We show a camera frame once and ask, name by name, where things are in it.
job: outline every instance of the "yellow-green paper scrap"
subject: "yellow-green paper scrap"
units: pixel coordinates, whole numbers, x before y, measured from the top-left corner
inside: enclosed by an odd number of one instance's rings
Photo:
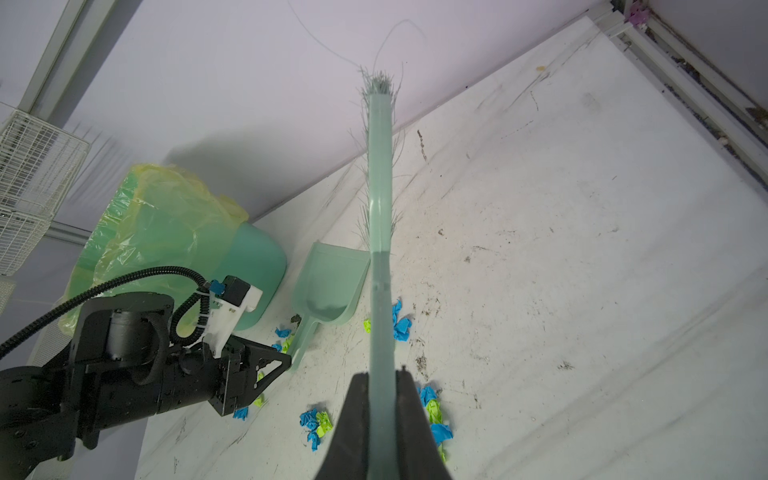
[[[315,433],[317,433],[317,437],[321,439],[323,435],[331,431],[333,425],[331,425],[331,419],[327,412],[318,412],[317,415],[315,415],[315,418],[317,418],[317,423],[319,425],[317,430],[315,430]]]
[[[258,374],[258,375],[256,375],[256,381],[258,382],[258,381],[259,381],[259,380],[261,380],[262,378],[264,378],[264,372],[259,372],[259,374]],[[261,408],[261,406],[262,406],[262,405],[264,405],[264,394],[262,393],[261,395],[259,395],[259,396],[258,396],[258,397],[257,397],[257,398],[256,398],[256,399],[253,401],[253,404],[254,404],[255,406],[257,406],[257,407]]]
[[[429,423],[442,423],[440,402],[435,399],[429,400],[429,403],[427,403],[427,413],[429,413]]]
[[[291,333],[290,336],[286,339],[286,342],[283,344],[283,351],[282,353],[285,353],[288,351],[288,347],[290,346],[291,342],[293,341],[293,337],[296,336],[295,333]]]

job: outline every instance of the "trash bag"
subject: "trash bag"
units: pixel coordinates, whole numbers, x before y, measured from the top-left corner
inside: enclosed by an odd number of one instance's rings
[[[174,165],[134,165],[85,244],[60,302],[126,273],[150,266],[185,266],[210,279],[230,249],[248,214],[230,198],[215,197],[191,172]],[[180,305],[197,289],[177,275],[151,276],[106,292],[165,293]],[[74,335],[80,309],[59,320]],[[178,332],[194,330],[199,306],[179,322]]]

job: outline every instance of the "white marble surface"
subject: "white marble surface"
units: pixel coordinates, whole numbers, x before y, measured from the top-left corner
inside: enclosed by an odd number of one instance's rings
[[[414,325],[396,362],[442,388],[454,478],[764,477],[766,197],[591,21],[403,141],[392,291]],[[359,165],[257,224],[290,265],[247,338],[287,325],[313,241],[360,246]],[[137,478],[312,478],[327,442],[312,453],[299,414],[339,414],[368,305],[320,327],[247,421],[206,403],[150,419]]]

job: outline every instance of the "dustpan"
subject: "dustpan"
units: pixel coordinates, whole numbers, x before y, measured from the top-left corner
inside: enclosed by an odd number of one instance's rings
[[[291,306],[301,324],[288,348],[291,369],[298,368],[319,323],[342,325],[352,318],[366,279],[371,254],[315,242],[293,288]]]

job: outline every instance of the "trash bin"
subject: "trash bin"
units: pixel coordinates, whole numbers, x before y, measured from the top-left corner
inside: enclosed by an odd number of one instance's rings
[[[173,165],[134,165],[85,244],[61,301],[107,280],[148,268],[177,265],[207,279],[234,275],[263,291],[258,307],[244,314],[236,329],[255,324],[283,279],[285,253],[266,233],[246,222],[248,215],[229,198],[214,196],[191,172]],[[179,276],[153,276],[105,295],[156,292],[180,305],[195,291]],[[179,322],[186,336],[197,323],[199,304]],[[79,309],[59,321],[72,336]]]

